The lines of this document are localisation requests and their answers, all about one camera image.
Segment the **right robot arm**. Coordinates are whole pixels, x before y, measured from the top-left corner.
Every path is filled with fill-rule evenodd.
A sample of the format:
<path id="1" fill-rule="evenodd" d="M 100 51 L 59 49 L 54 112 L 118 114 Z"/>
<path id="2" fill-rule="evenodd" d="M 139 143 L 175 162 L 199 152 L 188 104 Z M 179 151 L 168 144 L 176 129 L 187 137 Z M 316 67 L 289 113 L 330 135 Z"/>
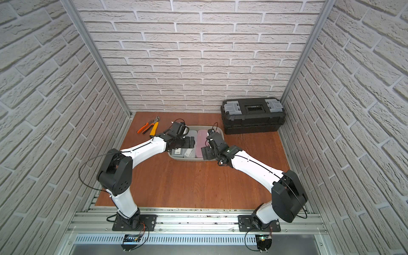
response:
<path id="1" fill-rule="evenodd" d="M 270 193 L 271 201 L 260 205 L 251 215 L 252 228 L 264 230 L 279 219 L 291 223 L 308 201 L 299 177 L 293 171 L 283 172 L 250 156 L 237 146 L 219 151 L 211 146 L 201 149 L 204 160 L 215 159 L 219 166 L 229 166 L 250 176 Z"/>

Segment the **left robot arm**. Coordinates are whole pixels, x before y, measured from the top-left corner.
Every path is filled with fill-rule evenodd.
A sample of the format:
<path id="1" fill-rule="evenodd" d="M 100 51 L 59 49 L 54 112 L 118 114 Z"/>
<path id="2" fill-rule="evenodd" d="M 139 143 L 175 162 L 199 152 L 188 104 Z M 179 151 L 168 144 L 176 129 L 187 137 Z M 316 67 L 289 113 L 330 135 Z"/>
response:
<path id="1" fill-rule="evenodd" d="M 108 151 L 96 178 L 116 206 L 118 220 L 134 228 L 139 224 L 140 209 L 130 191 L 133 169 L 157 154 L 181 148 L 189 131 L 184 122 L 174 121 L 167 130 L 144 143 Z"/>

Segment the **pink pencil case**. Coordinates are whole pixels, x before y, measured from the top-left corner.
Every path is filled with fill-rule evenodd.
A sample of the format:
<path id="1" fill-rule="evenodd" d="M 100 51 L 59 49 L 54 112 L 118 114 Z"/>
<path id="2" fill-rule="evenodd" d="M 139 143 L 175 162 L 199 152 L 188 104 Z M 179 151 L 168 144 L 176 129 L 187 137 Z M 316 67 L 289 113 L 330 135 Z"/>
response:
<path id="1" fill-rule="evenodd" d="M 202 148 L 206 147 L 208 132 L 205 129 L 198 130 L 196 139 L 196 151 L 195 156 L 203 159 Z"/>

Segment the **clear rectangular pencil case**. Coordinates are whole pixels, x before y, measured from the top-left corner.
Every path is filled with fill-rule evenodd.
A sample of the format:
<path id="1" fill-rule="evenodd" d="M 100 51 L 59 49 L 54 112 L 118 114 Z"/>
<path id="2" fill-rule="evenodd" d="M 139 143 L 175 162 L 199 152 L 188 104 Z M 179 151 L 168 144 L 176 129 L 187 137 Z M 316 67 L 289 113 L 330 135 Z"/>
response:
<path id="1" fill-rule="evenodd" d="M 185 153 L 184 148 L 172 149 L 171 156 L 173 158 L 183 158 Z"/>

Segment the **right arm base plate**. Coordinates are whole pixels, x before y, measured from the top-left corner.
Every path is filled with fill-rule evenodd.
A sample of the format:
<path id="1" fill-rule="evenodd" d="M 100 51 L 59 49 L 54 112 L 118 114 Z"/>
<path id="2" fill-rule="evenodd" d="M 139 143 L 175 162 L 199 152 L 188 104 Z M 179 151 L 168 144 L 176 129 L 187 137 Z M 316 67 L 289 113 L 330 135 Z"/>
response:
<path id="1" fill-rule="evenodd" d="M 271 221 L 266 224 L 253 215 L 239 215 L 238 226 L 240 232 L 256 231 L 256 232 L 280 232 L 279 220 Z"/>

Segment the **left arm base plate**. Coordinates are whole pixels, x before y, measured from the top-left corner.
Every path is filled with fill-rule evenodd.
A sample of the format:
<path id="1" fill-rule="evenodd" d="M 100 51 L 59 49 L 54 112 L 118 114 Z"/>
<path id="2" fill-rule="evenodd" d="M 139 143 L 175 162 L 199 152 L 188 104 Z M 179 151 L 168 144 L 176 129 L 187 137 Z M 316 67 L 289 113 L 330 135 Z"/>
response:
<path id="1" fill-rule="evenodd" d="M 116 215 L 113 223 L 112 231 L 154 231 L 157 221 L 157 215 L 136 215 L 130 219 L 122 217 L 120 214 Z"/>

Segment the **clear rounded pencil case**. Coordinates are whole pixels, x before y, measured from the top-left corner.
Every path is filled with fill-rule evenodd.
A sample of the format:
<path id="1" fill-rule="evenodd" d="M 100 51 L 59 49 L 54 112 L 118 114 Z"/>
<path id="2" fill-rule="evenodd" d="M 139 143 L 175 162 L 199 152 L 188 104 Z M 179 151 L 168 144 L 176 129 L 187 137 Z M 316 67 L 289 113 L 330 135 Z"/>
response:
<path id="1" fill-rule="evenodd" d="M 195 141 L 197 139 L 197 131 L 190 130 L 186 136 L 194 137 Z M 196 157 L 196 145 L 193 149 L 185 149 L 184 158 L 195 158 Z"/>

